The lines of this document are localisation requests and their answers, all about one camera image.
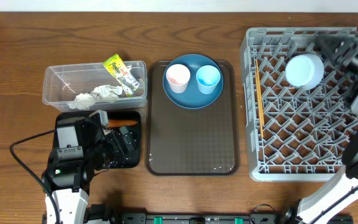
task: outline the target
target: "cable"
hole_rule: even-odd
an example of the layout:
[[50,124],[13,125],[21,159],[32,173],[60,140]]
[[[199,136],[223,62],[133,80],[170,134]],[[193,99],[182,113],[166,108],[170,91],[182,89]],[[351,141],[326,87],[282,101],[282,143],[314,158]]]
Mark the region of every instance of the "cable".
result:
[[44,132],[44,133],[41,133],[41,134],[37,134],[35,136],[32,136],[32,137],[29,137],[29,138],[25,138],[25,139],[22,139],[20,141],[17,141],[13,144],[11,144],[10,146],[10,150],[11,150],[11,154],[13,156],[13,158],[38,182],[38,184],[41,185],[41,187],[43,188],[43,190],[45,191],[45,193],[48,195],[50,201],[52,202],[52,206],[53,206],[53,209],[55,210],[55,216],[56,216],[56,223],[60,223],[60,216],[59,216],[59,211],[57,210],[57,206],[56,206],[56,202],[55,200],[53,199],[52,197],[52,194],[49,192],[49,190],[47,189],[47,187],[45,186],[44,183],[42,183],[42,181],[39,179],[39,177],[30,170],[30,168],[28,168],[19,158],[18,156],[16,155],[16,153],[14,152],[13,150],[13,147],[17,144],[20,144],[22,142],[25,142],[25,141],[28,141],[28,140],[31,140],[31,139],[35,139],[37,137],[41,137],[41,136],[44,136],[46,134],[50,134],[50,133],[54,133],[55,132],[55,129],[53,130],[50,130],[50,131],[47,131],[47,132]]
[[333,203],[330,207],[328,207],[325,211],[322,211],[320,215],[318,215],[310,224],[315,224],[321,217],[323,217],[325,214],[327,214],[329,211],[331,211],[333,208],[343,202],[346,198],[348,198],[348,196],[354,194],[356,191],[358,191],[358,187],[353,188],[347,194],[345,194],[343,197]]

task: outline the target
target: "round plate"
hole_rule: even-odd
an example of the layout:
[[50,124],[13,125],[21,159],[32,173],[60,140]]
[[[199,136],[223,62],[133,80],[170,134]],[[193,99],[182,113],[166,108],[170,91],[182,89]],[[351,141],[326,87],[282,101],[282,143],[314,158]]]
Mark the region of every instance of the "round plate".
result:
[[[172,65],[182,64],[190,70],[190,80],[187,89],[183,93],[174,93],[166,78],[167,70]],[[208,95],[202,94],[197,85],[196,74],[199,68],[205,65],[212,65],[217,68],[221,74],[221,80],[216,86],[215,90]],[[223,76],[222,71],[216,63],[208,57],[198,54],[183,55],[173,60],[165,69],[164,76],[162,77],[164,91],[168,98],[178,106],[187,109],[200,109],[213,103],[221,94],[223,89]]]

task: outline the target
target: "yellow wrapper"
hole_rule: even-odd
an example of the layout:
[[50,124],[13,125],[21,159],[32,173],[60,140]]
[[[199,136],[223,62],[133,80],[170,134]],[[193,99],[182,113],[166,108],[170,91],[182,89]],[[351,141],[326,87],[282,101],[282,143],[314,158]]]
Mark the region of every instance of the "yellow wrapper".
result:
[[122,59],[118,54],[113,55],[111,58],[103,62],[104,67],[109,73],[117,79],[121,84],[127,96],[132,96],[136,89],[139,87],[139,82],[131,74],[129,69],[124,65]]

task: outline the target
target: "clear plastic container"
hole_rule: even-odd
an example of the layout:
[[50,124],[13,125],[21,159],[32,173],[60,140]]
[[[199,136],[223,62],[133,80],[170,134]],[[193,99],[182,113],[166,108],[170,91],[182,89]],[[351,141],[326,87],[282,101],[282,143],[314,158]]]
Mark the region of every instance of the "clear plastic container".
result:
[[[88,110],[115,110],[123,108],[138,108],[146,105],[147,99],[147,70],[143,61],[124,62],[131,74],[140,83],[132,97],[125,93],[116,100],[89,100],[84,103],[94,103]],[[76,95],[89,93],[101,85],[119,86],[118,81],[105,69],[102,63],[86,63],[75,65],[57,65],[48,67],[44,77],[44,92],[42,101],[52,105],[62,112],[78,111],[71,109]]]

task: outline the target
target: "plastic tray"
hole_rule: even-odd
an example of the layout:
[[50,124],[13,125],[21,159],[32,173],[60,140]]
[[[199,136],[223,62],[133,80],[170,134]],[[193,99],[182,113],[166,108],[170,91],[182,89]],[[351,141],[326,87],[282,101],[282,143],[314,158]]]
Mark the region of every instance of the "plastic tray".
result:
[[[352,36],[355,28],[251,28],[241,44],[241,76],[246,101],[249,174],[256,181],[326,181],[341,166],[342,151],[358,129],[358,118],[343,104],[346,79],[324,62],[324,78],[314,89],[285,81],[285,65],[304,52],[320,56],[319,34]],[[258,59],[265,125],[260,136],[255,94]]]
[[[146,105],[146,64],[143,61],[127,61],[124,63],[140,83],[140,87],[136,90],[134,96],[127,97],[123,94],[119,99],[113,101],[95,100],[94,105],[89,107],[89,111],[138,108]],[[51,66],[45,71],[42,100],[46,105],[52,105],[62,112],[78,111],[78,109],[69,107],[74,102],[75,96],[80,93],[89,93],[95,87],[101,85],[120,85],[102,63]]]
[[171,61],[155,62],[149,72],[145,164],[153,175],[230,175],[239,167],[234,72],[215,61],[223,90],[201,109],[182,108],[165,94],[163,74]]

